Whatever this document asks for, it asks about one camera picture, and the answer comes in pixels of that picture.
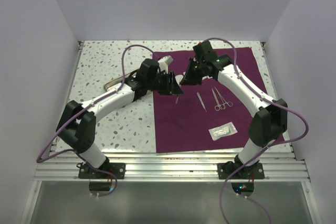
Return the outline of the steel scalpel handle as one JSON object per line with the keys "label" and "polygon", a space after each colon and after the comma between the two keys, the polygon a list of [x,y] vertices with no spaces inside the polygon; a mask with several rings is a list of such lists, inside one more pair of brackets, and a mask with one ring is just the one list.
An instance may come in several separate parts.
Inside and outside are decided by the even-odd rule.
{"label": "steel scalpel handle", "polygon": [[197,92],[196,95],[197,95],[197,97],[198,97],[198,99],[199,99],[199,101],[200,101],[200,103],[201,103],[202,108],[205,110],[205,112],[207,112],[206,107],[205,107],[205,104],[204,104],[204,102],[203,102],[203,99],[202,99],[200,93]]}

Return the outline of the steel surgical scissors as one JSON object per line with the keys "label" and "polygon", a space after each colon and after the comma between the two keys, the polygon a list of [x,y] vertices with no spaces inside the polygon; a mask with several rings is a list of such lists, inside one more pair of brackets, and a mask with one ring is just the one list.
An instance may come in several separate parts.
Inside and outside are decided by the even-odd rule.
{"label": "steel surgical scissors", "polygon": [[223,107],[222,104],[220,104],[220,102],[219,102],[219,100],[218,100],[218,98],[217,98],[217,95],[216,95],[214,89],[212,89],[212,94],[213,94],[213,97],[214,97],[215,102],[216,102],[216,105],[215,105],[215,107],[214,107],[215,111],[224,110],[224,107]]}

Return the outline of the steel hemostat forceps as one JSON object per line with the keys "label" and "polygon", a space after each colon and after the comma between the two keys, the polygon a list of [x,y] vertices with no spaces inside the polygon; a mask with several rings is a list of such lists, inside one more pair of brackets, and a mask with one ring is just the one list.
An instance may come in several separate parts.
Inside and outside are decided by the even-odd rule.
{"label": "steel hemostat forceps", "polygon": [[217,103],[217,107],[219,107],[220,110],[224,110],[226,109],[226,107],[232,107],[233,106],[233,103],[231,101],[227,101],[223,96],[222,94],[219,92],[219,90],[215,87],[214,88],[221,100],[221,103]]}

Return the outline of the stainless steel tray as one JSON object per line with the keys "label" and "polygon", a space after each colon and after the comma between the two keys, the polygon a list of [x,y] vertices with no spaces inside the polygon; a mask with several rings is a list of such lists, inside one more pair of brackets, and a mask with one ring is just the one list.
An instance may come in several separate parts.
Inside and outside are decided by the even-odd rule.
{"label": "stainless steel tray", "polygon": [[108,82],[106,82],[104,85],[103,85],[103,89],[105,92],[108,92],[111,87],[115,86],[116,84],[118,83],[121,83],[123,78],[128,78],[129,76],[134,76],[137,72],[137,69],[133,70],[133,71],[130,71],[130,72],[127,72],[125,75],[121,75],[115,79],[112,79]]}

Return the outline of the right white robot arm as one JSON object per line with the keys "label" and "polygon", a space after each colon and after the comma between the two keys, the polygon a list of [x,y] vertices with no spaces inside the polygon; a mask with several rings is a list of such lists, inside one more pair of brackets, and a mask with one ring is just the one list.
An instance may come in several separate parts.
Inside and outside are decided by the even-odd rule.
{"label": "right white robot arm", "polygon": [[234,56],[218,56],[209,40],[193,47],[194,57],[180,84],[200,85],[204,77],[211,77],[228,88],[247,108],[252,121],[248,128],[248,140],[234,161],[221,166],[227,179],[248,179],[260,168],[260,155],[287,130],[287,103],[274,100],[252,83],[237,66]]}

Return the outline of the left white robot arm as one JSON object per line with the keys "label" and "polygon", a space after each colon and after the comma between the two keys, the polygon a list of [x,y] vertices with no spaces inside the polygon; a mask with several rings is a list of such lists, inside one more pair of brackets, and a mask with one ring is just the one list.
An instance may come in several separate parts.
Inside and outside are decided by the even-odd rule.
{"label": "left white robot arm", "polygon": [[95,144],[96,125],[111,112],[127,106],[152,91],[160,95],[183,93],[175,74],[169,71],[171,56],[159,61],[145,59],[140,67],[113,81],[109,90],[91,100],[68,102],[57,126],[56,135],[82,158],[97,178],[111,171],[108,158]]}

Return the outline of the purple surgical cloth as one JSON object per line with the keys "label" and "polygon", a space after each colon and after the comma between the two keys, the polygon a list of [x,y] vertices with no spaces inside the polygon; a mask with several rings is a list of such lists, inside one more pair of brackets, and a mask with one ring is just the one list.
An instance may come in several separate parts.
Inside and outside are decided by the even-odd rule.
{"label": "purple surgical cloth", "polygon": [[[232,107],[215,111],[212,89],[233,103]],[[182,86],[183,94],[176,96],[153,94],[155,141],[157,153],[206,151],[244,147],[252,117],[246,107],[225,86],[213,79],[200,86]],[[214,89],[219,102],[221,100]],[[196,95],[199,92],[207,112]],[[209,129],[232,122],[238,133],[213,141]]]}

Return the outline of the sealed suture packet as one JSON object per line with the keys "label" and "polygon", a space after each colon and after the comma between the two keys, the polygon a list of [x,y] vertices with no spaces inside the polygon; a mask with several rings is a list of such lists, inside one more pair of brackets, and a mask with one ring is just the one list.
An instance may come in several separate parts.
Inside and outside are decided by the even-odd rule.
{"label": "sealed suture packet", "polygon": [[238,133],[232,122],[208,130],[213,141]]}

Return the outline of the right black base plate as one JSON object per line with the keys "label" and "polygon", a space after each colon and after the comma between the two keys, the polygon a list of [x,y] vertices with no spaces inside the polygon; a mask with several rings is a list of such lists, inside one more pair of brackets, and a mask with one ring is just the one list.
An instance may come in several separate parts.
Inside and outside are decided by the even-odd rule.
{"label": "right black base plate", "polygon": [[238,163],[225,162],[217,164],[219,179],[265,179],[263,165],[260,162],[239,168]]}

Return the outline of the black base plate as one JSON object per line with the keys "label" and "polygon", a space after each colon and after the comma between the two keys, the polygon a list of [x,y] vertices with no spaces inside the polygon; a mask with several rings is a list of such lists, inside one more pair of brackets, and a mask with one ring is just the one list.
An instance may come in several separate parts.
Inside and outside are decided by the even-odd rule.
{"label": "black base plate", "polygon": [[76,167],[79,168],[80,179],[124,179],[126,171],[125,163],[106,163],[95,169],[88,164],[78,163]]}
{"label": "black base plate", "polygon": [[260,162],[239,168],[238,163],[225,162],[217,164],[219,179],[265,179],[263,165]]}

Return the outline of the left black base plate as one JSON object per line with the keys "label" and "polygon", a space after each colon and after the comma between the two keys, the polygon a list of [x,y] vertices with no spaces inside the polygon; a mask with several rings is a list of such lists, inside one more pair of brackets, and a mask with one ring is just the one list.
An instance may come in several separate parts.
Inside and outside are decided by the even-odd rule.
{"label": "left black base plate", "polygon": [[95,169],[88,164],[78,163],[76,167],[79,168],[80,179],[124,179],[126,171],[125,163],[106,163]]}

